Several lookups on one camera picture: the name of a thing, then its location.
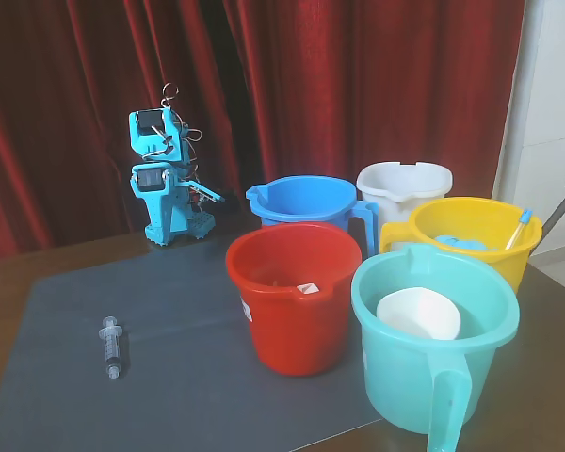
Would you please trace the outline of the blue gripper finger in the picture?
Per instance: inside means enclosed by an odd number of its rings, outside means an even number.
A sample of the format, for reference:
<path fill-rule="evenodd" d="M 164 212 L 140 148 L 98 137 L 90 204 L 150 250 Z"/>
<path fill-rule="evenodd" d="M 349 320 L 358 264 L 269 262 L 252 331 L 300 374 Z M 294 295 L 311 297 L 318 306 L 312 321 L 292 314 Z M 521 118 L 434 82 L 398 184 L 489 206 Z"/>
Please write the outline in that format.
<path fill-rule="evenodd" d="M 149 209 L 150 224 L 145 227 L 146 237 L 160 246 L 167 246 L 178 235 L 187 233 L 188 226 L 184 212 L 176 207 Z"/>
<path fill-rule="evenodd" d="M 194 213 L 187 221 L 188 234 L 197 239 L 205 238 L 216 226 L 215 217 L 208 212 Z"/>

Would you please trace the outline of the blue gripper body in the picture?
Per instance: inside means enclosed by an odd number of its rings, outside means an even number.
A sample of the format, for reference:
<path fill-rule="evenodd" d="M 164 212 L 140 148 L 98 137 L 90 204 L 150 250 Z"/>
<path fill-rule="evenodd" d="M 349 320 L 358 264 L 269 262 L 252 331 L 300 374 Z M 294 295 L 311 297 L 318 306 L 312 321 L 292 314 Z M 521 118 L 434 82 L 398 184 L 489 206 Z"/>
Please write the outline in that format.
<path fill-rule="evenodd" d="M 131 187 L 145 202 L 150 221 L 188 221 L 193 218 L 192 177 L 192 164 L 145 162 L 132 167 Z"/>

